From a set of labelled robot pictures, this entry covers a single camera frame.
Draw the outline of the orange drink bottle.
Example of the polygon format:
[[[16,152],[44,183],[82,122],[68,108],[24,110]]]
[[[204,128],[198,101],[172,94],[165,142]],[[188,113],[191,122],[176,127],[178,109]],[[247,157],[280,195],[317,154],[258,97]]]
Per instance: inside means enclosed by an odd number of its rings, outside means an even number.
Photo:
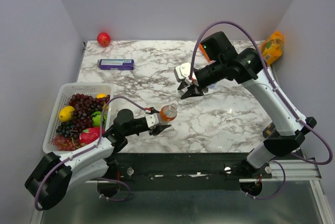
[[[161,108],[160,112],[161,121],[164,124],[168,124],[173,121],[177,116],[177,104],[172,103],[165,105]]]

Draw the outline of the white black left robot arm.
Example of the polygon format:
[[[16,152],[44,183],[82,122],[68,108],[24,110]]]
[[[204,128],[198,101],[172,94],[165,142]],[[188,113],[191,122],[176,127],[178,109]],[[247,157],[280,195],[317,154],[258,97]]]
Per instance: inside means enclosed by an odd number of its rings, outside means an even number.
[[[45,154],[25,182],[25,188],[35,198],[35,208],[38,211],[53,208],[74,185],[98,177],[113,178],[116,167],[106,159],[127,145],[128,136],[142,132],[156,136],[168,127],[170,124],[154,108],[137,119],[130,109],[122,109],[111,127],[92,143],[60,155]]]

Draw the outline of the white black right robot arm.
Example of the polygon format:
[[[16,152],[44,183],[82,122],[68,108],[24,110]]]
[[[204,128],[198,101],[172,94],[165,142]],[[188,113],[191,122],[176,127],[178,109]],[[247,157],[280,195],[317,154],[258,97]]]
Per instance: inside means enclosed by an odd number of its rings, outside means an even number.
[[[286,95],[279,96],[281,88],[254,49],[237,53],[222,31],[205,38],[201,44],[212,63],[195,70],[191,70],[190,63],[175,67],[178,89],[187,89],[181,98],[203,96],[208,86],[223,79],[235,80],[257,99],[272,120],[270,133],[265,133],[263,143],[241,164],[241,173],[252,178],[274,157],[283,157],[299,148],[317,122],[297,110]]]

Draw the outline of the orange razor box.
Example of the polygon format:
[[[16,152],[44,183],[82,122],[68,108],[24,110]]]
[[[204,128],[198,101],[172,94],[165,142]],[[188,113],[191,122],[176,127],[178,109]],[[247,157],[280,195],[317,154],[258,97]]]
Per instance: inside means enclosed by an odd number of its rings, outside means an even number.
[[[204,46],[200,43],[199,46],[198,46],[199,50],[201,51],[201,53],[203,54],[203,56],[205,57],[206,61],[207,62],[210,62],[210,59],[205,51],[205,48]]]

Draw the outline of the green toy fruit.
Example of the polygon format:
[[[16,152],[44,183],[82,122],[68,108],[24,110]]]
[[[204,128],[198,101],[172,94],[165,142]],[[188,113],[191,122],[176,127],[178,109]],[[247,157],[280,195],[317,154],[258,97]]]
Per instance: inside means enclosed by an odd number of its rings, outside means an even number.
[[[106,121],[107,121],[107,115],[102,114],[101,111],[96,111],[96,112],[92,113],[91,114],[92,126],[93,127],[99,127],[100,123],[101,123],[101,119],[103,119],[102,125],[103,125],[103,127],[105,127],[106,126]]]

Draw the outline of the yellow lemon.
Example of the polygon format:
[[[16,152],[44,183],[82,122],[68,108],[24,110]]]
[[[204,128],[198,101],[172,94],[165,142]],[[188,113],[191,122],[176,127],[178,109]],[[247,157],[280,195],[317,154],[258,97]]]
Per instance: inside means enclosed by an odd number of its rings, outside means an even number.
[[[72,119],[72,113],[75,111],[75,108],[72,106],[65,106],[59,112],[59,120],[61,122],[67,122]]]
[[[96,98],[98,99],[101,108],[104,109],[105,111],[108,111],[109,106],[106,103],[108,102],[109,95],[98,94]]]

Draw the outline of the red toy fruit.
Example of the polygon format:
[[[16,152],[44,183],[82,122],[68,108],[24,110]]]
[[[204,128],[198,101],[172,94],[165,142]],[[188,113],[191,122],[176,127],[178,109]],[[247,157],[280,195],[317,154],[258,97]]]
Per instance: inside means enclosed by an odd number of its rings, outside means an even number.
[[[99,138],[99,127],[91,127],[83,130],[79,136],[79,147],[84,147]]]

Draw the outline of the red grape bunch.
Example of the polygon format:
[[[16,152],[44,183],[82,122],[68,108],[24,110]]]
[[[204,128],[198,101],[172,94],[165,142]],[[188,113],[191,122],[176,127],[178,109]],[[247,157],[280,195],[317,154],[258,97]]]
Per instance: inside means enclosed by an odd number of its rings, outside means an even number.
[[[71,97],[69,105],[75,108],[72,113],[72,121],[75,124],[75,130],[81,132],[87,128],[91,128],[91,114],[96,111],[103,112],[99,101],[96,97],[84,94],[75,94]]]

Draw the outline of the black gold can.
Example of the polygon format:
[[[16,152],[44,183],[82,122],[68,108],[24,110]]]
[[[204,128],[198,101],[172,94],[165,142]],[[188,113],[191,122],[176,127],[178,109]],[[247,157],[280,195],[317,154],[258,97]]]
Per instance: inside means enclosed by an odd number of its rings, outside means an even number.
[[[275,125],[273,122],[271,122],[268,126],[266,126],[264,128],[264,130],[262,131],[262,135],[264,138],[267,138],[268,136],[270,136],[272,134],[272,132],[275,130]]]

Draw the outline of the yellow snack bag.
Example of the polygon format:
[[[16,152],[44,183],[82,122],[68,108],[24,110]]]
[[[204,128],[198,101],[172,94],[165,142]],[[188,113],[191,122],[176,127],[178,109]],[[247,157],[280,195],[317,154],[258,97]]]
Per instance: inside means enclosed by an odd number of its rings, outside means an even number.
[[[272,65],[283,55],[284,37],[275,31],[260,45],[262,57],[268,66]]]

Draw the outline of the dark grape bunch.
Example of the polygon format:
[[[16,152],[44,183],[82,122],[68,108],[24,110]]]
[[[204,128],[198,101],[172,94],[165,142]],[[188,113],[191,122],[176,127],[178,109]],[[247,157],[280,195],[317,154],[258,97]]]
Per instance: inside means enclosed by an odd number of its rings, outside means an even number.
[[[69,138],[74,133],[75,124],[73,121],[62,122],[56,129],[56,133],[65,138]]]

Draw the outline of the red apple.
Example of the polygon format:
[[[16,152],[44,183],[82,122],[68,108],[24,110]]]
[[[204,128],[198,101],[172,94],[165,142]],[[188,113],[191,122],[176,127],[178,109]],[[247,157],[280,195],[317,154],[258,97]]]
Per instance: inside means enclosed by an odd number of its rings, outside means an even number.
[[[110,45],[111,38],[108,33],[106,32],[101,32],[97,36],[97,42],[100,46],[102,47],[107,47]]]

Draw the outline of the white plastic basket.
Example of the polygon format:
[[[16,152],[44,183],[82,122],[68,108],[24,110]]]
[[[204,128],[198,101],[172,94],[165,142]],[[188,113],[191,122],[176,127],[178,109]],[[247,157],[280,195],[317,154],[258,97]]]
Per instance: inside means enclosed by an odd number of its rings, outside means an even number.
[[[49,152],[54,152],[55,154],[65,153],[65,151],[59,151],[58,148],[52,143],[52,140],[56,137],[56,129],[61,123],[58,117],[60,110],[68,105],[72,95],[77,93],[92,95],[94,98],[100,93],[104,93],[113,97],[114,88],[111,84],[97,82],[77,82],[62,85],[56,97],[42,145],[42,150],[45,154]]]

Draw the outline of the black mounting rail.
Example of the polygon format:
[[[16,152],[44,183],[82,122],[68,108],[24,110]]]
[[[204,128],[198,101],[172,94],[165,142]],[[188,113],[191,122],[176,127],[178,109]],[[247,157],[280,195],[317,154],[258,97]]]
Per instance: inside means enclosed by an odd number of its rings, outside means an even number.
[[[117,153],[100,176],[120,179],[132,191],[238,191],[242,183],[272,178],[247,167],[246,153]]]

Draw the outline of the aluminium rail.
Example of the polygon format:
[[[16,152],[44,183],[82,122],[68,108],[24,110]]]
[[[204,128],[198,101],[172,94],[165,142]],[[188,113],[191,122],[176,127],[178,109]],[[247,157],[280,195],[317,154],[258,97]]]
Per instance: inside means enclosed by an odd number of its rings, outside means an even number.
[[[321,174],[318,166],[306,163],[301,160],[279,160],[277,161],[284,169],[286,181],[318,181],[321,180]],[[261,181],[264,182],[282,182],[283,171],[281,167],[271,161],[262,166],[251,178],[241,178],[240,183],[256,182],[261,174]]]

